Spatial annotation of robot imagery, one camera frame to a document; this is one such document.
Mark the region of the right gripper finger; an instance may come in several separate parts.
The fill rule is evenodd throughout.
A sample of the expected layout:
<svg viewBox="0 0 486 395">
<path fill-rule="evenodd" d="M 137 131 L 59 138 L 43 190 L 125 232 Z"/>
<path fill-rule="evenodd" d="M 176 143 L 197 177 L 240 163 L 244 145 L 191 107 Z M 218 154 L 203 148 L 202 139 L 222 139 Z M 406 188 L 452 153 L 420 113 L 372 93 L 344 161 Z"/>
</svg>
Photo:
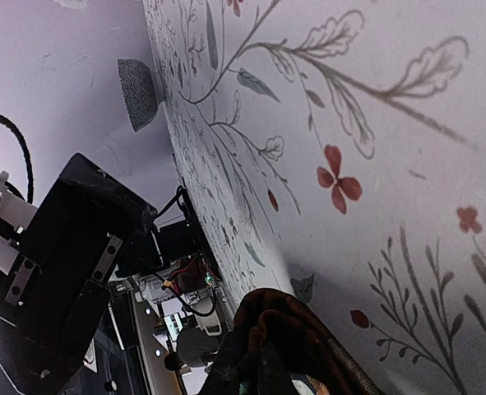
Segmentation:
<svg viewBox="0 0 486 395">
<path fill-rule="evenodd" d="M 271 342 L 250 351 L 247 333 L 234 329 L 221 343 L 201 393 L 288 395 L 292 393 L 292 380 Z"/>
</svg>

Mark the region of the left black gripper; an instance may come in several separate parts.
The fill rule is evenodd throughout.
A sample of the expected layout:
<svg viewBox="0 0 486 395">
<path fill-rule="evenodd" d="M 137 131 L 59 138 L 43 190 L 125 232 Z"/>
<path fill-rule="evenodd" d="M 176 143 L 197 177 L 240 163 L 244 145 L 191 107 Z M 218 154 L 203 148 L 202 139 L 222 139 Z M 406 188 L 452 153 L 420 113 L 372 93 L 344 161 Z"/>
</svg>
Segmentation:
<svg viewBox="0 0 486 395">
<path fill-rule="evenodd" d="M 84 365 L 109 278 L 154 211 L 82 154 L 39 206 L 0 180 L 0 367 L 18 393 L 59 393 Z"/>
</svg>

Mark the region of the brown green patterned tie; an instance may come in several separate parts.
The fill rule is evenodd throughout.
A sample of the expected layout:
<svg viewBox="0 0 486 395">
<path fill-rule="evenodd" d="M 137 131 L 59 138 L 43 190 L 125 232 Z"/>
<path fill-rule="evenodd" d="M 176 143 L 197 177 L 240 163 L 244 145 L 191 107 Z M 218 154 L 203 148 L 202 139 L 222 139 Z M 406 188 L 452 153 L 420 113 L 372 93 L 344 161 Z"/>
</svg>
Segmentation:
<svg viewBox="0 0 486 395">
<path fill-rule="evenodd" d="M 292 380 L 291 394 L 298 391 L 297 377 L 319 385 L 325 394 L 381 392 L 320 318 L 290 294 L 271 288 L 247 293 L 233 324 L 233 330 L 247 333 L 250 351 L 267 341 L 274 345 Z"/>
</svg>

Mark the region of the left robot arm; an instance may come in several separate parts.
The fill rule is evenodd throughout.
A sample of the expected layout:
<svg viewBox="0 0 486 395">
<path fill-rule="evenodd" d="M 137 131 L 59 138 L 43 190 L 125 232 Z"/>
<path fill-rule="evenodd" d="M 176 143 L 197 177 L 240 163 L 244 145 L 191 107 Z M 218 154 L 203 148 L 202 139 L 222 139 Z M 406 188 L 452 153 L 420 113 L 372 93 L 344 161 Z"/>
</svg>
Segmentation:
<svg viewBox="0 0 486 395">
<path fill-rule="evenodd" d="M 83 366 L 127 243 L 157 211 L 82 154 L 43 202 L 0 171 L 0 368 L 21 394 L 56 394 Z"/>
</svg>

